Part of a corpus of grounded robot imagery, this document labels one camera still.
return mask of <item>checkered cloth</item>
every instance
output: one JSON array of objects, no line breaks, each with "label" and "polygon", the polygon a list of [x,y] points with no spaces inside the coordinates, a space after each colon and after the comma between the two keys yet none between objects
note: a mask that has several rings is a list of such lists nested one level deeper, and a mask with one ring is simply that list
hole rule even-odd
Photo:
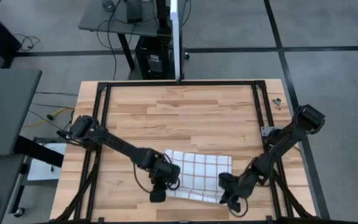
[{"label": "checkered cloth", "polygon": [[180,186],[176,191],[167,190],[170,197],[219,203],[223,189],[218,175],[232,172],[231,156],[202,155],[166,149],[164,153],[180,167]]}]

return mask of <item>floor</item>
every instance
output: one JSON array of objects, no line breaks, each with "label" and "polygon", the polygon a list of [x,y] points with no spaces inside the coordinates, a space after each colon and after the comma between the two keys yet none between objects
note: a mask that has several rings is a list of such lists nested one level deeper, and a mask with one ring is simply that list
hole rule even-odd
[{"label": "floor", "polygon": [[[0,20],[12,33],[37,36],[34,52],[105,50],[96,34],[77,25],[90,0],[1,0]],[[284,47],[358,45],[358,1],[271,0],[272,11]],[[189,21],[183,28],[189,48],[275,47],[269,17],[262,0],[192,0]],[[119,46],[115,35],[113,47]],[[131,42],[135,47],[137,37]],[[324,128],[310,137],[321,187],[330,217],[358,221],[358,50],[338,52],[286,52],[289,73],[299,104],[311,104],[326,115]],[[185,62],[189,79],[281,78],[286,85],[282,61],[276,52],[199,53]],[[17,57],[12,68],[43,71],[38,91],[77,93],[83,80],[111,80],[110,55]],[[123,55],[117,56],[117,80],[130,73]],[[74,106],[72,96],[37,95],[34,103]],[[55,108],[32,106],[45,116]],[[55,124],[66,125],[70,112]],[[28,114],[25,123],[39,119]],[[32,138],[54,137],[47,124],[23,128]],[[53,187],[29,187],[20,218],[6,215],[4,223],[46,222],[53,203]]]}]

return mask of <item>desk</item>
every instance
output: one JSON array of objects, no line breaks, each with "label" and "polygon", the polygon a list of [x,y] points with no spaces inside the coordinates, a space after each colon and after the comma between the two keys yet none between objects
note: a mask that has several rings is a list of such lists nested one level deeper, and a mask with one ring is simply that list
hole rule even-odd
[{"label": "desk", "polygon": [[[46,150],[36,143],[26,144],[32,141],[19,136],[41,73],[40,70],[0,69],[0,223],[22,168],[23,149],[39,152],[40,156]],[[63,156],[54,155],[60,158],[61,164]]]},{"label": "desk", "polygon": [[[81,84],[75,116],[92,115],[97,85]],[[281,110],[271,103],[275,125],[285,126],[291,117],[281,80],[266,80],[266,85],[270,100],[282,99]],[[236,175],[263,152],[252,90],[244,85],[113,87],[106,124],[110,132],[135,146],[230,155]],[[84,154],[80,147],[67,147],[50,218],[59,216],[76,194]],[[283,164],[290,190],[307,211],[315,214],[299,151],[290,149]],[[151,189],[145,172],[138,170],[137,176],[146,189]],[[87,201],[85,195],[81,217],[85,217]],[[248,202],[248,214],[241,220],[265,220],[274,214],[268,187],[256,187]],[[280,205],[284,206],[282,197]],[[149,195],[134,180],[130,160],[108,147],[102,149],[93,208],[93,221],[98,217],[107,222],[239,220],[225,205],[175,198],[150,203]]]},{"label": "desk", "polygon": [[[179,12],[179,21],[182,23],[184,13],[185,13],[185,6],[188,0],[178,0],[178,12]],[[133,24],[125,24],[120,21],[114,20],[119,19],[121,21],[127,21],[127,11],[125,2],[122,0],[121,3],[118,5],[115,15],[110,22],[109,31],[112,33],[116,33],[122,45],[122,50],[126,56],[128,61],[129,67],[134,69],[135,63],[132,58],[131,51],[129,50],[129,46],[127,40],[125,38],[125,34],[132,34],[132,35],[140,35],[140,36],[147,36],[147,37],[170,37],[171,33],[164,34],[158,32],[158,25],[152,19],[156,16],[153,15],[153,12],[157,14],[157,8],[154,6],[154,1],[142,1],[142,18],[143,22],[140,25],[135,26]],[[112,12],[106,12],[102,7],[101,0],[91,1],[86,8],[84,16],[81,18],[80,24],[78,28],[81,30],[89,30],[89,31],[97,31],[99,25],[103,21],[108,21],[110,19]],[[99,27],[99,31],[107,32],[108,23],[105,22]]]}]

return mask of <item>wooden table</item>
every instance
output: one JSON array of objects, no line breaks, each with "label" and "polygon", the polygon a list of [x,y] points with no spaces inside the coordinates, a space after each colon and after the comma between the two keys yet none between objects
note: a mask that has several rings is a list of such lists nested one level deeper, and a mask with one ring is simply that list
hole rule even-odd
[{"label": "wooden table", "polygon": [[[97,84],[82,82],[75,117],[92,115]],[[291,116],[281,80],[266,80],[266,85],[275,125],[285,126]],[[260,102],[263,102],[261,96],[259,93]],[[271,102],[276,98],[282,100],[281,109]],[[99,120],[102,107],[103,102],[99,106]],[[263,104],[262,111],[266,119]],[[139,147],[230,155],[232,171],[236,175],[244,171],[253,157],[263,152],[252,90],[246,85],[113,87],[107,128]],[[51,218],[61,214],[76,194],[84,154],[85,150],[80,147],[67,147]],[[307,211],[315,214],[299,150],[290,149],[283,156],[283,164],[290,190]],[[151,189],[147,173],[138,170],[137,175],[139,181]],[[279,195],[285,215],[281,191]],[[85,217],[87,201],[85,195],[81,217]],[[257,186],[248,202],[248,214],[241,220],[265,220],[267,215],[274,217],[268,187]],[[130,160],[108,147],[102,150],[93,208],[94,221],[98,217],[110,222],[240,220],[232,216],[225,205],[176,198],[168,198],[164,203],[150,203],[149,195],[135,182]]]}]

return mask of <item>black desk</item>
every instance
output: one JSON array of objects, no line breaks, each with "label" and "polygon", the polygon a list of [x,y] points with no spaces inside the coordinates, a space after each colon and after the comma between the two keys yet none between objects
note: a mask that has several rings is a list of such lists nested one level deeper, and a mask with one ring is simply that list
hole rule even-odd
[{"label": "black desk", "polygon": [[63,155],[19,136],[41,73],[0,69],[0,223],[17,177],[24,173],[24,154],[56,165],[63,160]]},{"label": "black desk", "polygon": [[[127,12],[126,12],[126,5],[124,0],[121,0],[121,3],[118,5],[116,12],[110,22],[109,32],[116,33],[118,35],[119,41],[122,45],[122,50],[126,56],[128,61],[129,67],[134,69],[135,63],[131,55],[131,51],[129,50],[129,46],[127,40],[125,38],[125,34],[132,34],[132,35],[140,35],[146,37],[170,37],[171,33],[164,34],[158,32],[158,25],[154,21],[157,15],[157,7],[155,6],[155,0],[153,1],[142,1],[142,18],[143,22],[139,25],[136,25],[134,28],[133,24],[126,24],[120,21],[127,21]],[[182,23],[184,14],[185,14],[185,7],[188,0],[178,0],[178,13],[179,13],[179,24]],[[167,6],[170,5],[170,0],[166,0]],[[81,30],[90,30],[96,31],[98,30],[101,32],[107,32],[108,23],[105,22],[101,24],[103,21],[108,21],[110,19],[112,12],[106,12],[102,7],[102,0],[95,0],[90,1],[84,16],[82,17],[78,28]]]}]

